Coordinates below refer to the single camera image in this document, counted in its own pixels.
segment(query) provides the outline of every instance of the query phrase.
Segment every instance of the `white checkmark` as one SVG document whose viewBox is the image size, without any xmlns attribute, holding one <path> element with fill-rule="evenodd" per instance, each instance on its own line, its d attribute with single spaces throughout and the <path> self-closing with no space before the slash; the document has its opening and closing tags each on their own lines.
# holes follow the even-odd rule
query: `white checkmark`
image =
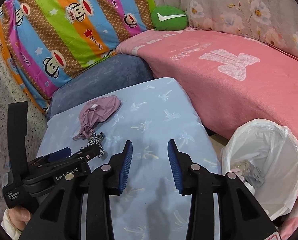
<svg viewBox="0 0 298 240">
<path fill-rule="evenodd" d="M 157 14 L 158 14 L 159 21 L 161 22 L 172 18 L 187 17 L 185 14 L 174 14 L 174 15 L 166 15 L 166 16 L 162 16 L 160 13 L 157 13 Z"/>
</svg>

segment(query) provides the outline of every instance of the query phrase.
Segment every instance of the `pink drawstring bag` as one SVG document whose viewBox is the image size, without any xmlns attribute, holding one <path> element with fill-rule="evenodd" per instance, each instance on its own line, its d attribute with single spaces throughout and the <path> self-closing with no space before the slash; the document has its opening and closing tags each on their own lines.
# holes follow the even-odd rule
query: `pink drawstring bag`
<svg viewBox="0 0 298 240">
<path fill-rule="evenodd" d="M 81 124 L 79 134 L 73 137 L 73 139 L 89 139 L 90 135 L 94 132 L 94 125 L 107 120 L 117 111 L 120 104 L 121 101 L 116 96 L 97 98 L 86 103 L 79 114 Z"/>
</svg>

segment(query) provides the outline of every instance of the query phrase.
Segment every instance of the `green pillow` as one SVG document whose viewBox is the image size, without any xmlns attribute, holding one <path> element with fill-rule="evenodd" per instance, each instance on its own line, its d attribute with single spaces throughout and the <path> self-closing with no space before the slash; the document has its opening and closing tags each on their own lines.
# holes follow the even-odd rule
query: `green pillow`
<svg viewBox="0 0 298 240">
<path fill-rule="evenodd" d="M 151 13 L 151 20 L 157 31 L 181 31 L 188 24 L 186 14 L 169 5 L 156 7 Z"/>
</svg>

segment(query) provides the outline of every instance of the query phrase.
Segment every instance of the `pink blanket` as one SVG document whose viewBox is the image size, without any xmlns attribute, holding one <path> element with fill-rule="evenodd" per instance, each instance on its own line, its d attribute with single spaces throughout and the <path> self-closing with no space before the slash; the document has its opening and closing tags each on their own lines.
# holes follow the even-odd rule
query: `pink blanket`
<svg viewBox="0 0 298 240">
<path fill-rule="evenodd" d="M 202 122 L 230 138 L 255 118 L 288 126 L 298 139 L 298 60 L 261 42 L 231 34 L 186 29 L 149 30 L 122 42 L 118 53 L 148 62 L 156 78 L 173 77 Z M 282 226 L 298 226 L 298 200 Z"/>
</svg>

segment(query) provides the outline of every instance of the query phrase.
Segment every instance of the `white plastic bag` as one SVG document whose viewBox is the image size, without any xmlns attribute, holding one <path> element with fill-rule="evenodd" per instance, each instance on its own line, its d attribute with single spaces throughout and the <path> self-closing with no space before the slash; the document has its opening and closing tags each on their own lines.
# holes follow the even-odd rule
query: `white plastic bag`
<svg viewBox="0 0 298 240">
<path fill-rule="evenodd" d="M 239 127 L 222 149 L 222 174 L 243 160 L 265 178 L 254 196 L 270 219 L 288 214 L 298 197 L 298 140 L 289 128 L 265 119 Z"/>
</svg>

